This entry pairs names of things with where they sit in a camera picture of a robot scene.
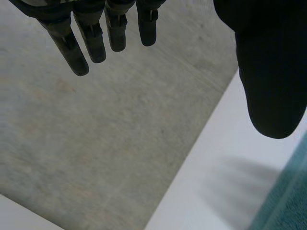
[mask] black rubber fingertip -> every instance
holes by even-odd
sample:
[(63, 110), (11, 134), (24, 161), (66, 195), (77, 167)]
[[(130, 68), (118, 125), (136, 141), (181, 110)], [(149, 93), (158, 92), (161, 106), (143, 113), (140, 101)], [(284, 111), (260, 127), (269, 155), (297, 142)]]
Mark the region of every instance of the black rubber fingertip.
[(109, 35), (109, 41), (111, 49), (114, 52), (120, 52), (123, 51), (126, 48), (126, 36), (124, 35), (118, 35), (119, 32), (117, 30), (120, 30), (122, 28), (109, 28), (108, 29), (108, 35)]
[(152, 46), (153, 44), (155, 44), (157, 39), (155, 22), (147, 23), (139, 21), (139, 31), (140, 31), (141, 42), (144, 46)]
[(78, 76), (84, 76), (88, 74), (89, 67), (84, 57), (79, 57), (69, 63), (71, 70)]
[(89, 55), (94, 63), (101, 63), (106, 59), (106, 50), (103, 42), (100, 44), (99, 47), (95, 49), (88, 49), (89, 50)]

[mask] robotic hand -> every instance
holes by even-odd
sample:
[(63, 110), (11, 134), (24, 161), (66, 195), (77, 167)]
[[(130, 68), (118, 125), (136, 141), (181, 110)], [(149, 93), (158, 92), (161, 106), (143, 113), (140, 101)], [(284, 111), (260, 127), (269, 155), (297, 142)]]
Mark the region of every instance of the robotic hand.
[[(107, 32), (113, 51), (126, 46), (125, 14), (135, 0), (10, 0), (29, 17), (36, 18), (48, 31), (71, 70), (78, 76), (89, 72), (88, 64), (71, 30), (71, 12), (81, 31), (87, 51), (94, 63), (106, 59), (99, 19), (105, 11)], [(165, 0), (136, 0), (139, 31), (144, 46), (156, 40), (158, 8)]]
[[(37, 18), (72, 71), (88, 73), (88, 65), (71, 30), (71, 11), (91, 60), (106, 52), (99, 19), (105, 10), (111, 48), (125, 48), (125, 13), (135, 0), (10, 0)], [(237, 60), (255, 128), (271, 138), (289, 136), (307, 105), (307, 1), (213, 0), (218, 16), (236, 34)], [(136, 0), (142, 43), (156, 40), (157, 9), (165, 0)]]

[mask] floor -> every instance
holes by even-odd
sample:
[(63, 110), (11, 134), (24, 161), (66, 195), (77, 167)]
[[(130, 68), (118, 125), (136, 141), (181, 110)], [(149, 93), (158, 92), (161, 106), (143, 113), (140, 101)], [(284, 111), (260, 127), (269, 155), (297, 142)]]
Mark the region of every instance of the floor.
[(143, 230), (236, 69), (211, 0), (167, 0), (143, 47), (75, 76), (41, 25), (1, 3), (0, 192), (65, 230)]

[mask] green fabric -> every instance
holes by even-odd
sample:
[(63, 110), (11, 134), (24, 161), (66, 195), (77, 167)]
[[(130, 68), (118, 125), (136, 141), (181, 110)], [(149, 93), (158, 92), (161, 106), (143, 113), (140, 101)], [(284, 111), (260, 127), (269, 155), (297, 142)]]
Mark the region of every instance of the green fabric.
[(307, 132), (248, 230), (307, 230)]

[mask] white floor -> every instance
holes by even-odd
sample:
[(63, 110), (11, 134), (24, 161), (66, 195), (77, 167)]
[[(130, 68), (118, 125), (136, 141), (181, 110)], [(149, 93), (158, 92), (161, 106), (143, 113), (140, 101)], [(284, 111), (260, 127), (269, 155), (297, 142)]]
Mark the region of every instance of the white floor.
[(245, 230), (307, 132), (307, 113), (285, 139), (252, 126), (238, 73), (146, 230)]

